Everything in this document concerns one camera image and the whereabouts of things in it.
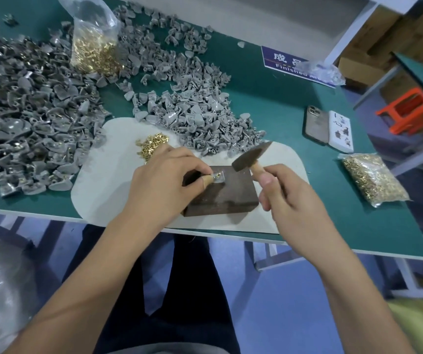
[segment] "pile of gray plastic parts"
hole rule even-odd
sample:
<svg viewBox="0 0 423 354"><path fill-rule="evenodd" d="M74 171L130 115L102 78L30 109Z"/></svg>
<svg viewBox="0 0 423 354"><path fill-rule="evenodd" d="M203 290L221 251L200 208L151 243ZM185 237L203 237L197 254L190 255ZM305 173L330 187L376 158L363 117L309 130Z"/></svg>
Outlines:
<svg viewBox="0 0 423 354"><path fill-rule="evenodd" d="M151 17L148 25L133 25L135 15ZM0 39L0 195L33 195L46 189L70 190L72 179L91 147L105 141L102 125L110 115L97 88L116 83L132 102L139 121L177 134L182 145L203 155L227 151L234 156L261 143L249 113L236 118L229 94L221 92L231 79L195 53L207 50L213 29L200 31L173 16L126 3L114 10L122 23L118 75L82 75L69 64L73 26L51 33L49 42L20 36ZM185 53L165 51L152 30L169 28L167 44L184 43ZM126 79L145 74L141 82L172 81L172 93L135 93Z"/></svg>

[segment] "smartphone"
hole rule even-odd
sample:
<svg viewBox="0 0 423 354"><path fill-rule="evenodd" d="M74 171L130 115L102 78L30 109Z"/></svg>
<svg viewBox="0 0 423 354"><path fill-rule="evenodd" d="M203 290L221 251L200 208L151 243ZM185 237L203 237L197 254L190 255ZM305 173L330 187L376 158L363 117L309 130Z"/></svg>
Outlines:
<svg viewBox="0 0 423 354"><path fill-rule="evenodd" d="M329 142L329 113L315 106L308 106L303 133L319 143L327 144Z"/></svg>

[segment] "white mat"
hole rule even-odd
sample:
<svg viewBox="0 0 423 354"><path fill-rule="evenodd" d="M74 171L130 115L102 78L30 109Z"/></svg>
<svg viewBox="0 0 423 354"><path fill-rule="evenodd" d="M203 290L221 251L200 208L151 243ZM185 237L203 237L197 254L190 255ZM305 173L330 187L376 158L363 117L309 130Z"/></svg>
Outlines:
<svg viewBox="0 0 423 354"><path fill-rule="evenodd" d="M72 203L79 215L90 224L106 226L123 209L129 192L134 170L144 164L136 153L139 147L135 142L148 135L161 132L157 127L134 118L116 118L105 125L107 142L101 148L93 148L82 166L72 188ZM170 136L169 144L179 146L176 135ZM237 158L228 158L226 152L202 159L208 165L231 165ZM308 182L305 167L296 152L281 143L274 142L261 156L263 165L282 163L289 166L303 180ZM254 182L257 194L262 188ZM264 232L278 234L270 212L258 206L250 213L186 217L182 215L173 221L170 228L191 228L205 230L227 230Z"/></svg>

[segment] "black pants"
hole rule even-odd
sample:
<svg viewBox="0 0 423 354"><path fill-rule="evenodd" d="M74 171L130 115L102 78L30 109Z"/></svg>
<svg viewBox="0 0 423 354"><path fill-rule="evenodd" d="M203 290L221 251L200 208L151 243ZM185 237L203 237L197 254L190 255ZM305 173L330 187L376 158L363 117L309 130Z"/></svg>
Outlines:
<svg viewBox="0 0 423 354"><path fill-rule="evenodd" d="M87 225L63 281L89 254L103 227ZM95 354L139 345L187 342L240 354L228 302L209 253L208 239L176 235L174 259L162 307L144 311L141 258L134 264L102 330Z"/></svg>

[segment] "forearm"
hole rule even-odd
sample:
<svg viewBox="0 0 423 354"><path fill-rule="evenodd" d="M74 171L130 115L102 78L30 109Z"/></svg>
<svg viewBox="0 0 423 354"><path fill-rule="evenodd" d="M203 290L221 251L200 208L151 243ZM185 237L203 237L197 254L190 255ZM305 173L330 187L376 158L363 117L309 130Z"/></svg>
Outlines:
<svg viewBox="0 0 423 354"><path fill-rule="evenodd" d="M134 262L148 244L147 231L136 219L114 219L6 353L92 353ZM126 238L133 244L125 246Z"/></svg>
<svg viewBox="0 0 423 354"><path fill-rule="evenodd" d="M316 267L347 354L414 353L384 298L349 247Z"/></svg>

